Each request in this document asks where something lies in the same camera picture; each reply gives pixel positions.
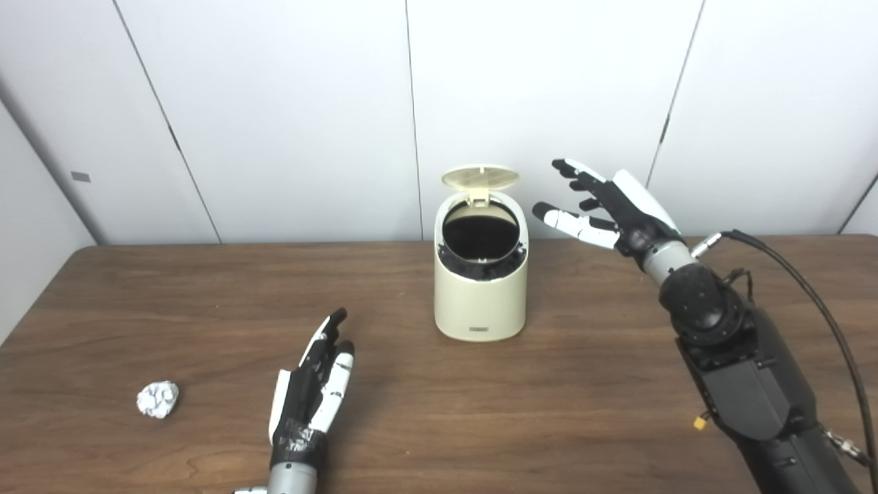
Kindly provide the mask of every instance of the trash can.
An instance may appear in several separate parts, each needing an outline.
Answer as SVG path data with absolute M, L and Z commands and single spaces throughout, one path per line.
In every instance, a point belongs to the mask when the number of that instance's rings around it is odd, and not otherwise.
M 522 208 L 498 192 L 518 174 L 497 165 L 449 171 L 443 183 L 461 191 L 436 214 L 436 326 L 464 341 L 509 338 L 524 326 L 528 224 Z

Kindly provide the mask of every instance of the robotic arm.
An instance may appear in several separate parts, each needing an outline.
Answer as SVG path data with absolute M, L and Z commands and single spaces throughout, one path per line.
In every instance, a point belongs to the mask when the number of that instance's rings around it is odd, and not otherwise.
M 267 487 L 234 494 L 314 494 L 327 451 L 327 432 L 342 405 L 354 366 L 354 344 L 342 341 L 338 324 L 348 311 L 338 309 L 311 337 L 299 367 L 277 375 L 269 419 L 270 475 Z
M 581 163 L 552 162 L 574 191 L 591 193 L 579 206 L 607 210 L 614 222 L 537 203 L 533 212 L 580 241 L 633 258 L 658 285 L 677 347 L 702 395 L 702 419 L 738 446 L 763 494 L 857 494 L 838 460 L 847 447 L 817 420 L 814 393 L 763 309 L 743 299 L 698 257 L 719 235 L 690 252 L 671 218 L 627 171 L 606 180 Z

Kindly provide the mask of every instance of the wooden table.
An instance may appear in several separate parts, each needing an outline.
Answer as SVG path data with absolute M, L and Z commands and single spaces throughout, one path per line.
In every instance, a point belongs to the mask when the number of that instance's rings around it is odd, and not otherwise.
M 878 238 L 769 237 L 844 327 L 878 410 Z M 706 259 L 754 271 L 817 392 L 861 443 L 831 334 L 772 261 L 729 241 Z M 320 491 L 756 492 L 674 347 L 657 290 L 614 252 L 533 242 L 517 337 L 467 344 L 432 320 L 430 243 L 93 247 L 0 347 L 0 492 L 228 493 L 264 483 L 277 370 L 332 310 L 356 343 Z M 171 379 L 165 420 L 134 398 Z M 859 486 L 865 469 L 845 461 Z

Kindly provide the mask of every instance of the trash can opening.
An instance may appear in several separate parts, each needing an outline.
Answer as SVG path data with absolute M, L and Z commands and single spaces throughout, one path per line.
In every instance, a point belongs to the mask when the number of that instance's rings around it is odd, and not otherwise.
M 503 259 L 518 246 L 520 233 L 512 211 L 495 201 L 486 207 L 461 202 L 449 211 L 443 223 L 445 245 L 468 261 Z

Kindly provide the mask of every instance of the trash can lid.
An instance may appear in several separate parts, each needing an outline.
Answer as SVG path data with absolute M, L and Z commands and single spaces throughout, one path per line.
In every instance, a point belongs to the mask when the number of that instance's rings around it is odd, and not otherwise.
M 500 190 L 518 181 L 518 173 L 497 164 L 468 164 L 445 173 L 442 182 L 458 191 Z

